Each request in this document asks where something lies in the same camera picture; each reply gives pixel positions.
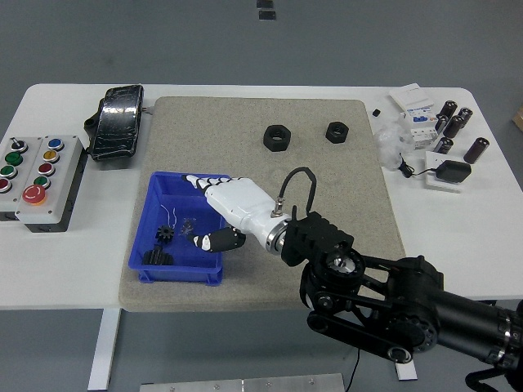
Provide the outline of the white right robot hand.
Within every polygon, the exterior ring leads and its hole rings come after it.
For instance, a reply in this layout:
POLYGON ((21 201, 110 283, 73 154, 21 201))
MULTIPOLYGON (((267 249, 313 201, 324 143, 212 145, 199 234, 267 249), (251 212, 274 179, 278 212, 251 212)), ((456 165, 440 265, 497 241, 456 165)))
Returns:
POLYGON ((233 228, 252 234, 270 253, 283 250, 290 215, 283 212, 283 199, 273 199, 246 177, 201 177, 184 175, 183 180, 203 193, 207 203, 233 228))

